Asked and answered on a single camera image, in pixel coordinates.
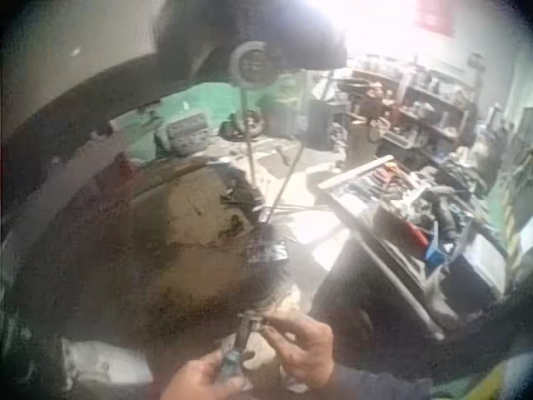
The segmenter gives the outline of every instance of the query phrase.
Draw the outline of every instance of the metal part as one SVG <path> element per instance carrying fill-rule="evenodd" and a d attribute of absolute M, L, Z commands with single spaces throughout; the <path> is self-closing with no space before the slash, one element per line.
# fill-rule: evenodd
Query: metal part
<path fill-rule="evenodd" d="M 230 78 L 242 89 L 262 89 L 277 78 L 274 57 L 267 51 L 267 44 L 259 41 L 245 42 L 233 50 L 229 65 Z"/>
<path fill-rule="evenodd" d="M 250 333 L 259 329 L 263 321 L 263 317 L 257 312 L 253 311 L 246 311 L 242 314 L 238 314 L 238 317 L 240 322 L 239 328 L 235 334 L 233 348 L 224 356 L 221 370 L 218 375 L 218 379 L 221 382 L 225 382 L 229 378 L 242 375 L 242 355 L 247 349 L 248 338 L 250 337 Z"/>
<path fill-rule="evenodd" d="M 248 124 L 248 96 L 246 89 L 241 89 L 241 113 L 244 124 L 244 138 L 247 141 L 248 162 L 250 163 L 250 175 L 253 187 L 257 188 L 256 169 L 253 163 L 252 139 L 250 138 L 250 125 Z"/>
<path fill-rule="evenodd" d="M 446 240 L 454 240 L 457 236 L 456 222 L 450 212 L 450 206 L 445 198 L 441 197 L 433 203 L 433 213 L 439 222 L 439 229 Z"/>
<path fill-rule="evenodd" d="M 280 240 L 261 240 L 255 238 L 247 245 L 247 261 L 249 263 L 273 263 L 287 260 L 285 242 Z"/>

